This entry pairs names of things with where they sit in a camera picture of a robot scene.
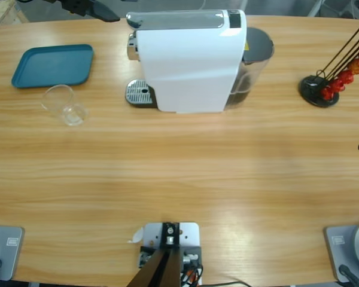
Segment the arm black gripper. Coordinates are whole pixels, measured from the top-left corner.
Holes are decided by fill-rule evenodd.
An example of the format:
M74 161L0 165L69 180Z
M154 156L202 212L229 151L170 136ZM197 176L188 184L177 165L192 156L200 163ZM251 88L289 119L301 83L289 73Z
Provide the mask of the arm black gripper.
M120 21L120 17L106 5L96 4L91 0L61 0L62 8L80 16L90 15L103 22L112 23Z

